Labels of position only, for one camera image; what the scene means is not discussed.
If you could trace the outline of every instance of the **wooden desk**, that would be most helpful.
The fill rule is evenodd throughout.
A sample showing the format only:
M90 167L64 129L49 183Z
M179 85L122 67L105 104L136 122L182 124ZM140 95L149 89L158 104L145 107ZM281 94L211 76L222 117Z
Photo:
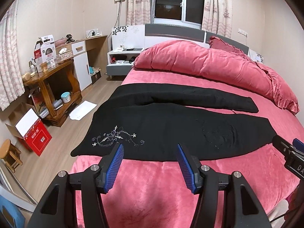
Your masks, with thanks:
M82 101L81 91L79 88L79 83L77 79L73 75L73 59L68 59L62 64L57 64L56 68L50 68L47 72L41 72L36 74L34 77L30 78L28 81L24 82L24 86L29 85L39 85L40 91L44 98L45 105L49 110L50 114L48 114L44 119L49 120L53 125L57 127L61 127L62 124L66 120L66 111L72 104L80 104ZM54 110L52 102L54 102L54 98L51 98L48 89L46 87L45 80L50 77L52 74L56 73L57 71L64 69L66 72L66 76L69 82L72 85L72 93L71 93L71 101L68 103L64 103L61 108L58 110Z
M75 56L78 56L82 53L87 52L88 54L88 60L89 60L89 66L100 68L101 74L104 74L106 72L106 66L108 64L108 40L107 35L104 36L95 36L88 39L80 39L78 41L61 45L56 47L56 53L59 54L59 51L62 48L67 48L68 50L72 50L72 44L79 43L79 42L85 42L85 51L74 54Z

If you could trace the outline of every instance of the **wooden floor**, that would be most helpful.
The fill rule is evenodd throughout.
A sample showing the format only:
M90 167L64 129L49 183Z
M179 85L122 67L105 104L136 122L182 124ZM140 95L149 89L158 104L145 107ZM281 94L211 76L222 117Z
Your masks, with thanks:
M76 158L71 157L70 152L86 135L93 113L121 83L122 80L115 81L113 79L109 81L106 76L102 76L94 85L86 88L82 92L82 100L95 103L97 107L80 121L71 120L68 117L61 128L48 127L48 131L53 138L40 157L21 148L23 165L16 168L15 176L34 199L40 200L59 171L66 170L69 172L71 170Z

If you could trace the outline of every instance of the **bottle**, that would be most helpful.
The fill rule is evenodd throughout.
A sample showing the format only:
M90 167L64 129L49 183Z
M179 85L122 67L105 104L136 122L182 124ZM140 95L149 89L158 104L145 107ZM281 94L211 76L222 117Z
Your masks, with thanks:
M37 68L36 68L36 66L33 65L33 63L31 61L29 62L29 68L30 68L30 73L31 73L31 77L32 77L37 73Z

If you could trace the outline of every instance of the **desk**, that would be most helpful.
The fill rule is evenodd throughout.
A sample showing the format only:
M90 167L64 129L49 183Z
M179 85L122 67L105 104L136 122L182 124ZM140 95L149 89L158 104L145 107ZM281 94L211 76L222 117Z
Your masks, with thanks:
M108 63L108 40L107 35L81 39L69 44L56 47L56 53L62 48L73 51L75 77L79 82L80 90L84 90L92 83L89 67L101 69L101 74L106 72Z
M49 78L51 75L56 73L57 71L64 69L66 72L66 76L72 85L72 92L71 92L71 101L68 103L64 103L61 108L58 110L54 110L54 107L52 105L52 102L54 102L53 97L48 92L48 89L46 87L45 80ZM36 74L32 78L30 78L28 81L23 83L24 86L29 85L39 85L40 91L42 93L45 105L47 109L49 110L50 114L48 114L44 119L49 120L53 125L57 127L61 127L62 124L66 120L66 111L72 104L79 105L82 101L81 91L79 87L79 83L77 79L73 75L73 59L68 59L64 61L62 64L57 64L56 68L50 68L47 72L41 72L39 74Z

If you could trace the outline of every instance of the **pink pillow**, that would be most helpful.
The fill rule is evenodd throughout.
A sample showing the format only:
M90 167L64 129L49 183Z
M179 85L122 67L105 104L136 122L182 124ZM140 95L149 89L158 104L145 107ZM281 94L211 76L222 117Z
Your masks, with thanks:
M234 53L243 53L244 51L226 43L225 41L221 40L218 37L211 36L209 39L209 45L211 49L218 49L218 50L224 50L227 52L234 52Z
M262 69L271 80L275 104L280 108L288 109L294 114L297 114L300 111L298 99L284 79L272 68L258 62L255 62L255 64Z
M134 66L142 69L168 70L221 81L272 99L272 84L255 64L218 49L203 48L186 40L170 40L143 51Z

